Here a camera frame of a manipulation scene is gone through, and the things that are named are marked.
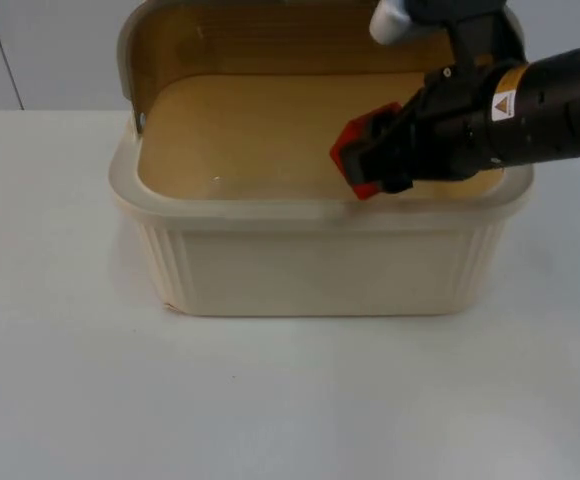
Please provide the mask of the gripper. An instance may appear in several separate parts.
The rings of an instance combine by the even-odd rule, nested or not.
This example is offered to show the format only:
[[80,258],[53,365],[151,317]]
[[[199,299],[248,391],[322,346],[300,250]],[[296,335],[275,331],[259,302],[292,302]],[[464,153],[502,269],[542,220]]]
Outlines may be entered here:
[[343,173],[352,187],[399,194],[413,181],[458,181],[501,167],[492,146],[489,111],[501,69],[435,73],[399,110],[370,115],[369,144],[343,148]]

